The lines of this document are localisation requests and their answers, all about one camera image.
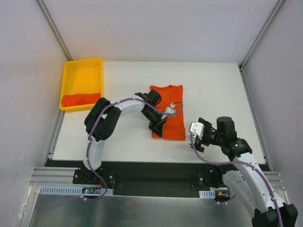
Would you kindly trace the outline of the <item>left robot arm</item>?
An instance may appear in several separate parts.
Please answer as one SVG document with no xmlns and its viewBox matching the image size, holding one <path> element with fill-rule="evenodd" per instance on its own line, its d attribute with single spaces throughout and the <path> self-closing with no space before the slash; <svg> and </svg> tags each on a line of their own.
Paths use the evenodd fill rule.
<svg viewBox="0 0 303 227">
<path fill-rule="evenodd" d="M 120 117 L 141 112 L 149 123 L 151 130 L 158 137 L 162 137 L 163 127 L 167 118 L 156 110 L 161 101 L 160 94 L 154 89 L 149 93 L 135 93 L 131 98 L 110 102 L 100 98 L 84 120 L 88 134 L 88 147 L 83 165 L 87 170 L 84 179 L 95 184 L 100 179 L 101 156 L 105 141 L 113 134 Z"/>
</svg>

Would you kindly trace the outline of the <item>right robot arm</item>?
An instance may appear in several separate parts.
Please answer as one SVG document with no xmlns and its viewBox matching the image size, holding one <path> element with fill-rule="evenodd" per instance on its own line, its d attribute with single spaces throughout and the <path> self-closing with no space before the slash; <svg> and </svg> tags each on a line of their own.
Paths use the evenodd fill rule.
<svg viewBox="0 0 303 227">
<path fill-rule="evenodd" d="M 216 120 L 217 127 L 203 118 L 189 127 L 191 147 L 205 163 L 223 166 L 233 165 L 232 170 L 220 170 L 213 174 L 217 186 L 227 186 L 251 216 L 254 227 L 293 227 L 298 210 L 288 204 L 274 189 L 258 165 L 251 147 L 239 138 L 231 117 Z M 200 156 L 205 146 L 219 146 L 228 157 L 228 162 L 211 162 Z"/>
</svg>

